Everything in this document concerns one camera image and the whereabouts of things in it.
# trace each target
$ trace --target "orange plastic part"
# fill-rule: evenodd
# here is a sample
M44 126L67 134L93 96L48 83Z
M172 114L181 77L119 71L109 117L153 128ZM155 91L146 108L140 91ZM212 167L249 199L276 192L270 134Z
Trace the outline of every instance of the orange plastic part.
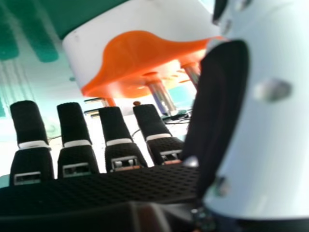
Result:
M181 67L200 62L211 39L173 42L146 31L123 33L108 43L100 71L82 92L92 97L138 98L150 94L146 85L156 78L166 88L176 87L188 79Z

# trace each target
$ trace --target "black textured palm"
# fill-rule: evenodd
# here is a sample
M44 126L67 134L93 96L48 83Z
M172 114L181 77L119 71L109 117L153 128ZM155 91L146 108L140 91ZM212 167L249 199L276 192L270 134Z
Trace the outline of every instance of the black textured palm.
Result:
M112 159L121 158L125 156L136 156L141 166L147 167L147 163L142 155L140 149L135 143L117 144L107 146L105 148L105 166L106 171L110 172L112 169Z
M10 109L18 144L38 140L48 143L44 123L36 103L19 101L12 104Z
M182 150L183 141L176 137L153 139L147 142L147 146L154 164L161 165L164 160L162 159L160 152Z
M133 111L145 139L150 135L170 134L154 105L135 106Z
M105 141L115 139L132 139L119 107L99 109Z
M98 174L98 163L90 145L63 148L58 159L58 178L63 178L63 166L77 163L88 163L90 172Z
M76 102L65 103L57 106L62 143L76 140L90 140L87 124L81 109Z
M10 186L14 185L14 175L41 172L41 181L54 179L53 161L46 147L19 150L15 153L10 173Z
M197 176L197 169L166 165L0 188L0 216L42 216L128 201L193 202Z

